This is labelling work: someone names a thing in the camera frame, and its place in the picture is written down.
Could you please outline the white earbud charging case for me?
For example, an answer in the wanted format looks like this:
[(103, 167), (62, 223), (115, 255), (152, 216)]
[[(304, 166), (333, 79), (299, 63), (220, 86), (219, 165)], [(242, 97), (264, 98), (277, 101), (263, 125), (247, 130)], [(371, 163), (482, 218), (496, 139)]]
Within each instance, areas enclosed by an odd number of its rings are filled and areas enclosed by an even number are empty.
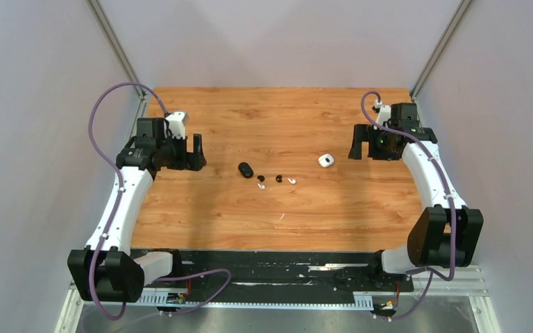
[(318, 163), (322, 168), (328, 168), (335, 163), (335, 159), (331, 154), (326, 153), (318, 158)]

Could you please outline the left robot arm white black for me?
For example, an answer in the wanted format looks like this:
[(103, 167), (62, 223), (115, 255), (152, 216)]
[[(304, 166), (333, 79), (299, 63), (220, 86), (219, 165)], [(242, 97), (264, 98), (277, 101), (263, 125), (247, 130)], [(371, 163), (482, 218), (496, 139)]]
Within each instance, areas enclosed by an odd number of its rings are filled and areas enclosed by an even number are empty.
[(185, 268), (168, 250), (130, 255), (139, 211), (156, 175), (163, 168), (200, 171), (206, 164), (202, 136), (193, 135), (187, 151), (185, 124), (189, 115), (178, 110), (166, 117), (142, 117), (136, 133), (116, 156), (115, 179), (108, 203), (85, 247), (72, 250), (67, 265), (83, 300), (136, 302), (144, 287), (160, 278), (178, 286)]

